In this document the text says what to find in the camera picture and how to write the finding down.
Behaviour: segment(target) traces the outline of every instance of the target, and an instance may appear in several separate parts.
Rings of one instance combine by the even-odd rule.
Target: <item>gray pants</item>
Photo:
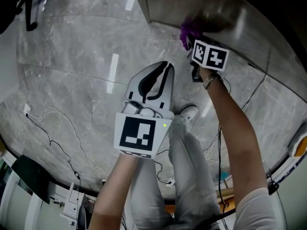
[[[169,130],[169,159],[174,166],[175,219],[165,210],[154,161],[139,159],[125,204],[129,230],[192,230],[221,214],[213,180],[198,140],[176,116]],[[210,229],[219,229],[217,223]]]

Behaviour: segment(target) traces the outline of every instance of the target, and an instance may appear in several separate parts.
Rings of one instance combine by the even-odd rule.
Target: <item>shirt sleeve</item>
[[[235,230],[275,230],[276,217],[267,188],[247,194],[236,208]]]

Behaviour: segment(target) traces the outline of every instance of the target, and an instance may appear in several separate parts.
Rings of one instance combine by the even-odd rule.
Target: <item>tiled floor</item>
[[[134,74],[152,63],[167,60],[174,65],[172,109],[179,111],[190,103],[198,106],[199,114],[191,122],[191,132],[204,150],[216,136],[217,116],[202,85],[191,82],[187,52],[178,39],[179,31],[147,24],[137,1],[131,11],[125,10],[126,3],[127,0],[47,0],[44,11],[39,13],[36,30],[26,32],[21,22],[17,50],[20,89],[0,104],[0,133],[16,153],[36,160],[65,184],[75,181],[66,163],[68,157],[57,145],[49,146],[46,135],[19,113],[26,102],[30,103],[34,116],[40,116],[53,105],[72,121],[90,162],[62,114],[48,109],[35,119],[71,156],[82,186],[95,191],[101,187],[101,179],[108,177],[119,154],[113,148],[114,120],[115,113],[122,110],[127,84]],[[119,55],[114,79],[109,75],[113,54]],[[231,95],[243,106],[264,74],[231,54],[224,76],[231,84]],[[256,130],[267,168],[286,153],[291,137],[307,118],[307,104],[267,76],[246,114]],[[167,148],[168,137],[160,151]],[[216,181],[217,143],[210,149],[212,153],[204,155],[210,157],[208,163]],[[160,178],[172,177],[167,152],[156,160],[163,164]],[[224,141],[222,160],[223,168],[228,171]],[[174,196],[174,188],[159,185],[164,197]]]

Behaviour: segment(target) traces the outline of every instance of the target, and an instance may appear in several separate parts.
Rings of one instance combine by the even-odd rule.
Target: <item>white sneaker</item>
[[[198,108],[194,105],[187,106],[183,109],[179,116],[182,117],[185,121],[189,122],[193,117],[198,113]]]

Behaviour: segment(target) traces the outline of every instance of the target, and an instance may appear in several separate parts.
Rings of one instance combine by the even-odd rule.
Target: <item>metal watch strap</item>
[[[215,80],[215,79],[218,79],[219,81],[221,81],[221,83],[224,83],[224,81],[223,81],[223,79],[221,78],[221,76],[220,76],[218,73],[213,72],[213,73],[211,73],[208,77],[206,77],[206,79],[203,81],[204,87],[205,87],[206,90],[208,89],[210,83],[211,83],[213,80]]]

